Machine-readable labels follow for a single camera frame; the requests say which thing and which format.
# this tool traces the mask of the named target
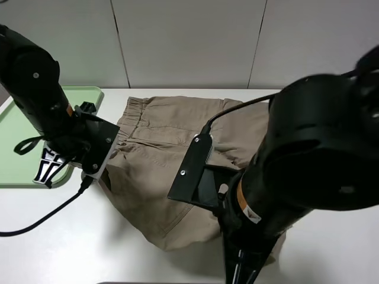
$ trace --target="green tray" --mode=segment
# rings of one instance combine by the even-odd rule
[[[98,109],[104,97],[98,87],[62,87],[62,89],[73,107],[86,101],[93,102]],[[39,135],[14,102],[11,102],[0,114],[0,135],[2,137],[0,188],[47,188],[32,181],[38,171],[43,141],[23,156],[13,152],[20,141]],[[72,167],[66,166],[53,179],[53,187],[66,183],[71,173]]]

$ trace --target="wire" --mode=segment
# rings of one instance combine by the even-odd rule
[[[15,235],[21,235],[21,234],[27,233],[27,232],[33,230],[34,228],[38,227],[39,225],[41,225],[42,223],[44,223],[47,219],[49,219],[51,216],[57,214],[60,210],[62,210],[64,207],[66,207],[67,205],[69,205],[76,198],[78,198],[79,196],[81,196],[82,193],[87,188],[89,188],[89,186],[91,185],[91,183],[92,183],[93,180],[94,180],[94,178],[92,178],[90,176],[85,176],[84,179],[83,179],[83,181],[82,181],[81,187],[78,190],[78,192],[73,197],[71,197],[69,200],[67,200],[65,203],[63,203],[61,206],[59,206],[56,209],[52,210],[52,212],[48,213],[45,217],[39,219],[34,224],[32,224],[29,227],[26,227],[26,228],[24,228],[22,230],[13,231],[13,232],[0,232],[0,237],[13,237]]]
[[[207,123],[205,124],[205,126],[201,130],[201,134],[208,134],[211,131],[212,123],[216,119],[218,119],[218,118],[220,118],[220,117],[222,117],[222,116],[224,116],[224,115],[226,115],[232,111],[236,111],[237,109],[247,107],[248,105],[253,105],[253,104],[256,104],[257,102],[266,101],[267,99],[272,99],[275,95],[277,95],[277,93],[274,93],[274,94],[268,95],[268,96],[263,96],[263,97],[258,98],[258,99],[252,99],[251,101],[244,102],[242,104],[239,104],[239,105],[233,106],[231,108],[225,109],[222,112],[219,112],[218,114],[216,114],[214,117],[212,117],[210,120],[207,121]]]

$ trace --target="white tabletop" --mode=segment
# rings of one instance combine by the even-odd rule
[[[117,122],[129,96],[198,96],[247,101],[274,90],[104,89],[98,115]],[[0,231],[24,228],[77,192],[81,171],[56,189],[0,189]],[[256,283],[379,282],[379,206],[313,211],[287,233],[280,259]],[[220,240],[160,251],[92,185],[78,200],[31,232],[0,238],[0,283],[223,283]]]

